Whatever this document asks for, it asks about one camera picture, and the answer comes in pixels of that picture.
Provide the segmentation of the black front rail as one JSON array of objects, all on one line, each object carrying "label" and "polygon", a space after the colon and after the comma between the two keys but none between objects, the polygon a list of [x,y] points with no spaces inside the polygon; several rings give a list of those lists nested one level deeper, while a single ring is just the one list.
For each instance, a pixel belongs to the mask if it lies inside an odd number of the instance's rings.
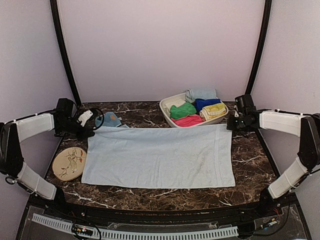
[{"label": "black front rail", "polygon": [[212,221],[221,224],[246,224],[263,217],[255,208],[240,206],[190,211],[133,211],[103,209],[67,202],[62,207],[53,206],[52,210],[67,218],[100,225],[107,220],[134,224],[191,224]]}]

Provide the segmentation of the round bird painted plate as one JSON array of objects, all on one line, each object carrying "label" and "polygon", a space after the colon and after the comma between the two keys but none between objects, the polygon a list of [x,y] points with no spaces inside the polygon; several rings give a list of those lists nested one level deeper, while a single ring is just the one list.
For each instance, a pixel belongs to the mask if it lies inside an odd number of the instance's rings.
[{"label": "round bird painted plate", "polygon": [[69,147],[61,151],[53,160],[53,174],[61,181],[68,182],[82,175],[87,152],[80,147]]}]

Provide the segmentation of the blue patterned cartoon towel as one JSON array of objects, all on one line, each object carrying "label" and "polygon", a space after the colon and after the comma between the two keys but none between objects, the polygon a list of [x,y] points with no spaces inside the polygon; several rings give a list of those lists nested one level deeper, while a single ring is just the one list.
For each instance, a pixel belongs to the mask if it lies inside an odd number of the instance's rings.
[{"label": "blue patterned cartoon towel", "polygon": [[114,127],[114,128],[129,128],[126,124],[122,124],[114,112],[106,112],[103,116],[98,116],[95,119],[96,127]]}]

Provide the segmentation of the rolled light blue towel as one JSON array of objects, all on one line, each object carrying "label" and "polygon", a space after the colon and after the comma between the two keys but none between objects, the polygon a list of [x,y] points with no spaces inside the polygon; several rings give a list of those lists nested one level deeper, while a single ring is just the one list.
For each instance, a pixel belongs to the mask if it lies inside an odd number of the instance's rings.
[{"label": "rolled light blue towel", "polygon": [[193,103],[196,99],[209,100],[217,97],[216,90],[213,89],[195,89],[189,88],[185,93],[185,100],[189,103]]}]

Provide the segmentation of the right black frame post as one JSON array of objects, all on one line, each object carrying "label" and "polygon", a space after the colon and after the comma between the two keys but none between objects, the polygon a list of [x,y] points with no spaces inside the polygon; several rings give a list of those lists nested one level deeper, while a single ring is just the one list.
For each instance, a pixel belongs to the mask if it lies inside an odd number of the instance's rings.
[{"label": "right black frame post", "polygon": [[260,67],[263,51],[264,51],[264,46],[265,46],[265,41],[267,37],[267,32],[268,32],[268,27],[269,27],[269,21],[270,21],[270,16],[271,16],[271,10],[272,10],[272,0],[265,0],[264,1],[264,8],[263,8],[263,15],[262,15],[262,21],[261,21],[261,27],[260,27],[260,32],[259,32],[259,37],[258,37],[258,42],[256,46],[256,51],[252,63],[252,68],[250,71],[250,75],[248,78],[248,82],[246,85],[246,89],[244,94],[245,95],[251,95],[255,81],[257,78],[258,70]]}]

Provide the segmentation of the white plastic basin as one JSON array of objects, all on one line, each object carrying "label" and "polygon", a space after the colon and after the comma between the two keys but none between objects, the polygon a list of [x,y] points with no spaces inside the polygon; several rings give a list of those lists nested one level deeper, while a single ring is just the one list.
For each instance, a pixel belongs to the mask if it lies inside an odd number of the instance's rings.
[{"label": "white plastic basin", "polygon": [[164,119],[172,128],[190,128],[205,125],[215,125],[222,122],[224,117],[229,113],[227,105],[220,101],[214,104],[214,107],[205,106],[206,114],[189,114],[179,119],[172,118],[171,108],[175,106],[176,109],[180,108],[186,103],[186,93],[180,93],[174,96],[164,98],[160,101],[159,107],[163,113]]}]

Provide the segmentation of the dark blue rolled towel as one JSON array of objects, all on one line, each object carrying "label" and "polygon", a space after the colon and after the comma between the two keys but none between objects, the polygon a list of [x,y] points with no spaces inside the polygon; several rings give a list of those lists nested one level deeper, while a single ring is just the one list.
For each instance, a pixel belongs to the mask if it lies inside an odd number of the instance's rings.
[{"label": "dark blue rolled towel", "polygon": [[197,112],[200,112],[206,106],[211,106],[219,103],[221,103],[221,100],[219,98],[213,98],[213,99],[197,98],[194,102],[194,107]]}]

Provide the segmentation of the cream folded towel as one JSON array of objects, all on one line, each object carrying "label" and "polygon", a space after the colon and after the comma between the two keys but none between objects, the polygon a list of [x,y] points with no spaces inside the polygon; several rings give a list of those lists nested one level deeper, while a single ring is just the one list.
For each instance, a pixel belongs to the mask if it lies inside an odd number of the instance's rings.
[{"label": "cream folded towel", "polygon": [[180,107],[182,106],[183,104],[185,104],[186,101],[183,100],[183,99],[175,99],[175,100],[172,100],[172,101],[168,101],[164,104],[164,110],[166,113],[170,113],[170,110],[171,110],[171,107],[172,106],[175,106],[175,107]]}]

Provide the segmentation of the pink folded towel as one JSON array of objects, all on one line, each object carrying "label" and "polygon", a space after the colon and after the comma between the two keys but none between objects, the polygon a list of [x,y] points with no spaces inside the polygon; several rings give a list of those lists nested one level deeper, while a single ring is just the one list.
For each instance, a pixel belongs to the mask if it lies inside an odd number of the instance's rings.
[{"label": "pink folded towel", "polygon": [[179,119],[171,118],[171,120],[179,127],[186,128],[191,127],[197,124],[201,124],[203,122],[203,119],[197,115],[187,115],[185,117],[181,117]]}]

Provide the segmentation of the black frame post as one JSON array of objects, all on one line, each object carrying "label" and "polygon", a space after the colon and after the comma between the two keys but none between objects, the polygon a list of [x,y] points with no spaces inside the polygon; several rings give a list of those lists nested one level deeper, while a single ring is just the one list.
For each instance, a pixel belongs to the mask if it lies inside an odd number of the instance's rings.
[{"label": "black frame post", "polygon": [[262,15],[262,21],[261,21],[261,27],[260,27],[260,32],[259,32],[259,37],[258,37],[258,42],[256,46],[256,51],[252,63],[252,68],[250,71],[250,75],[248,78],[248,82],[246,85],[246,89],[244,94],[245,95],[251,95],[255,81],[257,78],[258,70],[260,67],[263,51],[264,51],[264,46],[265,46],[265,41],[267,37],[267,32],[268,32],[268,27],[269,27],[269,21],[270,21],[270,16],[271,16],[271,10],[272,10],[272,0],[265,0],[264,1],[264,8],[263,8],[263,15]]},{"label": "black frame post", "polygon": [[51,15],[52,15],[52,20],[53,20],[55,35],[56,35],[63,67],[65,70],[65,74],[67,77],[67,81],[68,81],[73,99],[75,101],[75,104],[79,107],[79,106],[81,106],[82,101],[81,101],[80,94],[79,94],[77,86],[76,86],[76,81],[75,81],[75,78],[74,78],[74,75],[72,72],[71,63],[70,63],[69,56],[67,53],[67,47],[66,47],[66,43],[65,43],[65,39],[64,39],[61,18],[60,18],[60,14],[59,14],[58,1],[57,0],[50,0],[49,2],[50,2],[50,9],[51,9]]}]

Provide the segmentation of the yellow white rolled towel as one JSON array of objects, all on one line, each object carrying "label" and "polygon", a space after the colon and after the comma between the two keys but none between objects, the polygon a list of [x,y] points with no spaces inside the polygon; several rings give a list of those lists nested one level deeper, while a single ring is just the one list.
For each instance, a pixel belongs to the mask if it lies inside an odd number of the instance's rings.
[{"label": "yellow white rolled towel", "polygon": [[206,121],[216,119],[227,112],[227,109],[223,103],[216,103],[213,105],[204,106],[199,112],[202,119]]}]

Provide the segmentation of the left black frame post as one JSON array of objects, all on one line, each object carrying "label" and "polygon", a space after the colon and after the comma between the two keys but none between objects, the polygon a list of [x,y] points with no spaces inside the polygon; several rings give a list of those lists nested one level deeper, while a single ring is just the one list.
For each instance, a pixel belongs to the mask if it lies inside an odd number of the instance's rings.
[{"label": "left black frame post", "polygon": [[65,74],[67,77],[67,81],[68,81],[73,99],[75,101],[75,104],[79,107],[79,106],[81,106],[82,101],[81,101],[80,94],[79,94],[77,86],[76,86],[76,81],[75,81],[75,78],[74,78],[74,75],[72,72],[71,63],[70,63],[69,56],[67,53],[67,47],[66,47],[66,43],[65,43],[65,39],[64,39],[61,18],[60,18],[60,14],[59,14],[58,1],[57,0],[50,0],[49,2],[50,2],[50,9],[51,9],[51,15],[52,15],[52,20],[53,20],[55,35],[56,35],[63,67],[65,70]]}]

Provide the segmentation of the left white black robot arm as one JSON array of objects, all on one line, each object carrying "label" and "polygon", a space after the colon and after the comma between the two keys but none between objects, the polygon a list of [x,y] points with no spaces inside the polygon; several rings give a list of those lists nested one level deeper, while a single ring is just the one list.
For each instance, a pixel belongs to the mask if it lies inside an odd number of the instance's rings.
[{"label": "left white black robot arm", "polygon": [[53,133],[60,138],[64,134],[73,135],[79,140],[92,137],[95,133],[87,126],[95,111],[86,110],[78,117],[73,116],[74,102],[60,98],[55,108],[34,113],[0,124],[0,173],[8,185],[18,185],[29,194],[52,202],[51,210],[60,218],[67,218],[71,213],[65,203],[63,190],[48,182],[35,169],[35,157],[43,167],[48,164],[53,148],[50,140],[40,142],[41,136]]}]

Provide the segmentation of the green folded towel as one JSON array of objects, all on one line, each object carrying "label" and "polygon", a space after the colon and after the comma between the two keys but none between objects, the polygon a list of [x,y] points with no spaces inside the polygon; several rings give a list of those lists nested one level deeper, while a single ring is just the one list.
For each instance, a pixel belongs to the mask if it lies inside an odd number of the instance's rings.
[{"label": "green folded towel", "polygon": [[184,118],[189,115],[194,115],[196,113],[197,113],[196,108],[189,102],[185,102],[179,107],[173,105],[170,108],[170,117],[175,120]]}]

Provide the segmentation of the large light blue towel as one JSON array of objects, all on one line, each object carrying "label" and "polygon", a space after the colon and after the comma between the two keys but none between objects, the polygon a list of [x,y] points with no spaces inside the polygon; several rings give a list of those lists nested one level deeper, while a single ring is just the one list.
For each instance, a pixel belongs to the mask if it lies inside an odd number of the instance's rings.
[{"label": "large light blue towel", "polygon": [[185,128],[103,126],[88,139],[81,182],[139,189],[236,185],[225,124]]}]

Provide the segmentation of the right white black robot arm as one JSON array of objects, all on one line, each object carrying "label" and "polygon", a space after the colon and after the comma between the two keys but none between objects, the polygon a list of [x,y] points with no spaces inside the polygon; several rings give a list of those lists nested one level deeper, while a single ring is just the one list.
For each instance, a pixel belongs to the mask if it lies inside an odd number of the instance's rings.
[{"label": "right white black robot arm", "polygon": [[229,118],[227,128],[233,131],[260,130],[281,171],[277,180],[267,187],[267,197],[255,205],[258,216],[266,217],[275,208],[273,200],[289,191],[296,191],[303,202],[307,197],[319,199],[319,108],[296,113],[280,109],[243,110]]}]

